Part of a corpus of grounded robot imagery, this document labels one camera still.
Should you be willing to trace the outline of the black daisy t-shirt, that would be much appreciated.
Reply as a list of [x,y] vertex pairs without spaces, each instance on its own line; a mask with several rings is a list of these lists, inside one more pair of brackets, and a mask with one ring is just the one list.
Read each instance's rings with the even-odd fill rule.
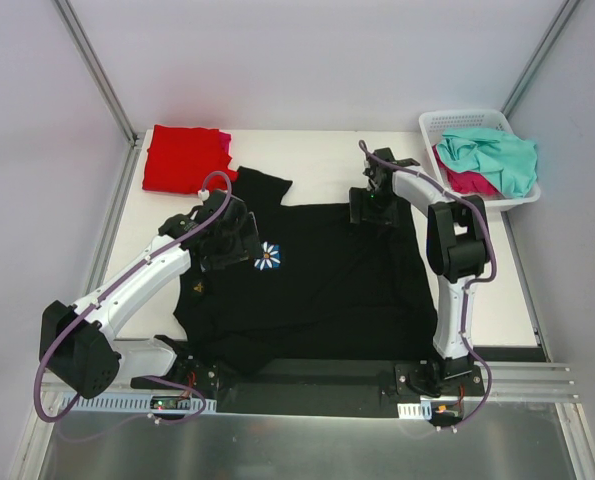
[[181,277],[174,316],[193,354],[243,375],[275,359],[427,358],[437,314],[409,203],[397,227],[355,225],[343,203],[284,205],[290,188],[239,169],[265,255]]

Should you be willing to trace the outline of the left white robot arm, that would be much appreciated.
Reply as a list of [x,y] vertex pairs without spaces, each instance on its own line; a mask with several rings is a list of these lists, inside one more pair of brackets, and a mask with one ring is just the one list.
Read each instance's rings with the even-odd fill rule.
[[91,399],[116,380],[154,376],[181,387],[187,363],[164,338],[120,341],[126,323],[172,280],[254,260],[262,254],[256,219],[243,200],[222,190],[202,195],[188,214],[168,218],[150,243],[105,284],[42,314],[38,372],[51,372],[80,397]]

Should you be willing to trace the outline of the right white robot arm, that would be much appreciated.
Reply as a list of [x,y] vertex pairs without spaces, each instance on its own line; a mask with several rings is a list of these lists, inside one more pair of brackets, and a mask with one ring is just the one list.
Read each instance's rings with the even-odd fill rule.
[[476,286],[490,257],[486,209],[477,195],[459,196],[428,176],[413,159],[396,160],[390,149],[365,151],[365,188],[351,188],[350,220],[401,227],[408,202],[427,220],[426,257],[438,278],[434,356],[406,376],[406,385],[430,397],[458,388],[474,370],[471,326]]

